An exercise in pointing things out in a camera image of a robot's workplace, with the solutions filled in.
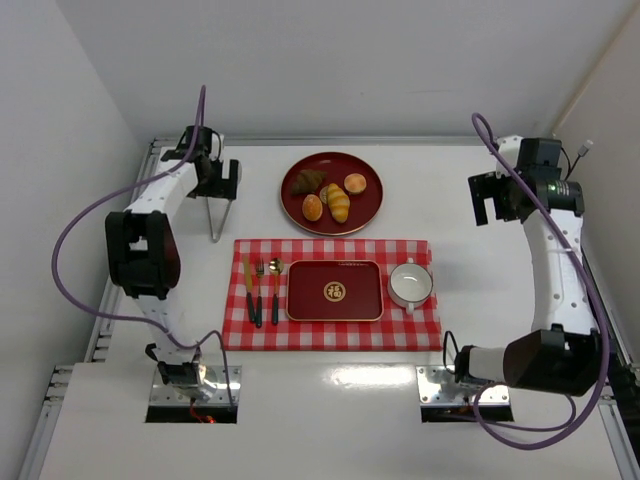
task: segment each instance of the white table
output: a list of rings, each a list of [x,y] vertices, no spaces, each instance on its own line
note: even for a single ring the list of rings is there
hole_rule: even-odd
[[[378,216],[356,237],[431,243],[443,329],[461,345],[486,347],[529,331],[522,227],[475,226],[467,177],[494,168],[483,147],[250,146],[226,150],[243,179],[222,240],[210,242],[201,200],[185,202],[174,224],[195,334],[222,327],[236,238],[306,235],[280,211],[280,181],[295,161],[330,150],[365,159],[384,183]],[[118,311],[139,314],[128,298]],[[508,449],[474,424],[421,423],[414,365],[439,364],[440,353],[231,352],[230,363],[242,365],[236,425],[146,424],[150,341],[146,326],[118,324],[105,363],[75,366],[41,478],[619,478],[597,410],[573,436],[536,452]],[[221,363],[215,339],[204,351],[207,363]],[[347,368],[361,375],[336,381]],[[560,423],[569,411],[553,395],[512,391],[511,402],[520,424]]]

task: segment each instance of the gold emblem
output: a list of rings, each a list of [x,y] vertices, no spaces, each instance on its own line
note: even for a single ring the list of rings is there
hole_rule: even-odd
[[[347,295],[347,289],[340,282],[329,282],[324,286],[324,298],[330,302],[339,302]]]

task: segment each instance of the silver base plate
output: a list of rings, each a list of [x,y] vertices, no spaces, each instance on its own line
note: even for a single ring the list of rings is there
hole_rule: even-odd
[[[453,375],[442,365],[418,365],[416,373],[421,407],[461,407],[475,400],[478,387],[456,383]],[[504,386],[488,389],[480,398],[480,405],[483,407],[510,406],[509,390]]]
[[[229,395],[227,393],[227,381],[224,375],[224,367],[206,365],[207,375],[205,383],[208,392],[213,394],[207,400],[198,400],[195,405],[198,406],[228,406]],[[234,405],[238,405],[240,400],[240,378],[242,367],[229,366],[229,382],[231,384],[231,396]],[[151,394],[149,395],[150,407],[188,407],[191,398],[176,390],[172,385],[162,383],[160,372],[156,369],[153,377],[153,385],[151,386]]]

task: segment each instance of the knife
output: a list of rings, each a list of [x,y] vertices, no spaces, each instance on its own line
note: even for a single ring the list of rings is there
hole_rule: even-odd
[[[244,285],[247,287],[247,309],[249,310],[249,321],[255,323],[256,312],[253,308],[253,298],[251,298],[251,290],[253,290],[253,281],[251,279],[251,265],[249,264],[249,257],[242,257],[242,264],[244,266]]]

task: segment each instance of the white wall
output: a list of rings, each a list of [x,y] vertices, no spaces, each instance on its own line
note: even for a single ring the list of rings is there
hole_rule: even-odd
[[[81,360],[92,327],[55,289],[53,244],[74,212],[135,178],[142,149],[53,0],[0,2],[0,65],[0,479],[13,479],[53,366]],[[61,262],[94,305],[104,214],[72,234]]]
[[[633,0],[57,0],[144,140],[547,130]]]
[[[640,353],[640,11],[554,129],[571,155],[595,145],[572,175],[582,184],[585,249],[602,272],[626,343]]]

